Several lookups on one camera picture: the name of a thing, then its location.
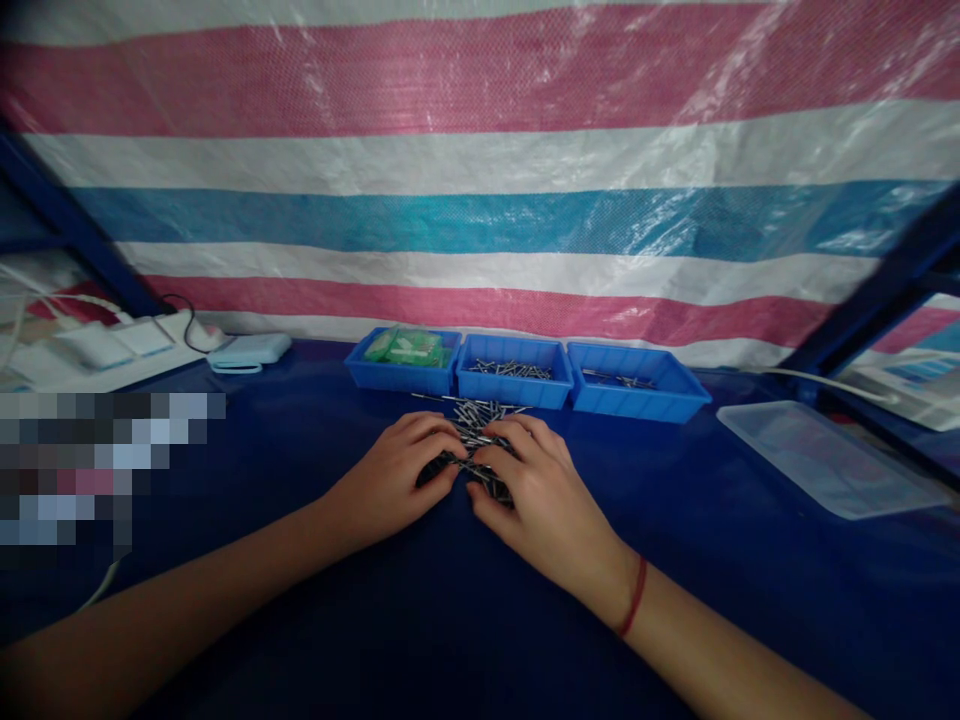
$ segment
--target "workbench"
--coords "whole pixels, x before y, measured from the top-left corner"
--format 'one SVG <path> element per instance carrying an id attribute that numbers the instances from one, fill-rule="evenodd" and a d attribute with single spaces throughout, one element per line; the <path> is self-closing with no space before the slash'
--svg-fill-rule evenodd
<path id="1" fill-rule="evenodd" d="M 215 376 L 198 363 L 133 388 L 223 391 L 226 419 L 207 423 L 206 443 L 172 446 L 171 469 L 135 498 L 133 552 L 113 590 L 319 497 L 400 415 L 444 408 L 357 389 L 342 363 L 351 347 L 297 341 L 258 375 Z M 954 510 L 829 514 L 716 419 L 724 405 L 785 399 L 781 386 L 698 377 L 714 402 L 683 426 L 529 412 L 566 438 L 624 540 L 708 605 L 877 718 L 956 717 Z M 474 518 L 464 483 L 412 527 L 256 613 L 139 716 L 692 717 Z M 21 572 L 12 623 L 22 634 L 53 622 L 104 569 Z"/>

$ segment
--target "red string bracelet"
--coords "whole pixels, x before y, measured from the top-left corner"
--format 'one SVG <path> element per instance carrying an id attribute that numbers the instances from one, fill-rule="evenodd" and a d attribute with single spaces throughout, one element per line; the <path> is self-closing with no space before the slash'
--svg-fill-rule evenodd
<path id="1" fill-rule="evenodd" d="M 627 614 L 627 618 L 623 621 L 623 625 L 620 630 L 617 632 L 617 635 L 620 636 L 622 640 L 627 636 L 627 633 L 630 632 L 630 628 L 633 626 L 633 618 L 637 615 L 637 608 L 640 607 L 640 598 L 643 597 L 643 586 L 647 582 L 647 559 L 640 556 L 640 569 L 637 570 L 637 587 L 633 591 L 633 602 L 630 603 L 630 612 Z"/>

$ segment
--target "black cable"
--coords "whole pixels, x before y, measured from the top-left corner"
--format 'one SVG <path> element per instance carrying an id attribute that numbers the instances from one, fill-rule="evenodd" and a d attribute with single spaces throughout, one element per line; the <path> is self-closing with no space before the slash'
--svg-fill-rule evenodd
<path id="1" fill-rule="evenodd" d="M 187 323 L 187 327 L 183 331 L 183 344 L 186 345 L 191 350 L 193 350 L 194 352 L 199 352 L 199 353 L 203 353 L 204 355 L 209 355 L 210 354 L 209 350 L 201 350 L 198 347 L 194 347 L 193 345 L 190 344 L 190 341 L 187 339 L 187 336 L 190 335 L 190 327 L 193 325 L 193 321 L 197 319 L 197 310 L 196 308 L 193 307 L 193 303 L 190 302 L 190 300 L 185 298 L 183 295 L 177 295 L 176 293 L 167 293 L 166 295 L 163 295 L 160 299 L 166 300 L 168 297 L 179 298 L 187 304 L 187 307 L 190 308 L 190 322 Z"/>

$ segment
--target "blue plastic bin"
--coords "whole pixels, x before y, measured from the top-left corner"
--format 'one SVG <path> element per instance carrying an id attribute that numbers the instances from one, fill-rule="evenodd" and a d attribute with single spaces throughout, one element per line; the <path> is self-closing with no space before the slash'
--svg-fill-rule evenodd
<path id="1" fill-rule="evenodd" d="M 394 390 L 396 392 L 417 392 L 424 395 L 449 395 L 453 389 L 453 367 L 457 362 L 460 349 L 460 333 L 431 330 L 443 338 L 443 347 L 450 350 L 450 360 L 446 367 L 424 368 L 412 365 L 394 365 L 393 363 L 372 363 L 363 359 L 374 338 L 389 328 L 376 328 L 344 360 L 357 387 L 370 390 Z"/>
<path id="2" fill-rule="evenodd" d="M 573 365 L 573 409 L 641 420 L 685 423 L 713 398 L 693 373 L 662 350 L 570 343 Z M 583 369 L 651 381 L 655 390 L 628 388 L 615 379 L 585 376 Z"/>
<path id="3" fill-rule="evenodd" d="M 508 375 L 470 372 L 477 359 L 550 368 L 553 380 L 517 378 Z M 523 340 L 496 335 L 467 335 L 457 361 L 461 397 L 498 400 L 508 405 L 528 405 L 558 410 L 573 387 L 570 360 L 563 345 L 549 340 Z"/>

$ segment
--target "pixelated area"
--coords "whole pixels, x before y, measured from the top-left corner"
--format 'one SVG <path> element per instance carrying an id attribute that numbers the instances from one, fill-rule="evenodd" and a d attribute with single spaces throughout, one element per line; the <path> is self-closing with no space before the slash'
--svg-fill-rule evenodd
<path id="1" fill-rule="evenodd" d="M 119 560 L 150 472 L 169 469 L 171 445 L 206 443 L 225 409 L 217 393 L 0 395 L 0 566 L 83 543 Z"/>

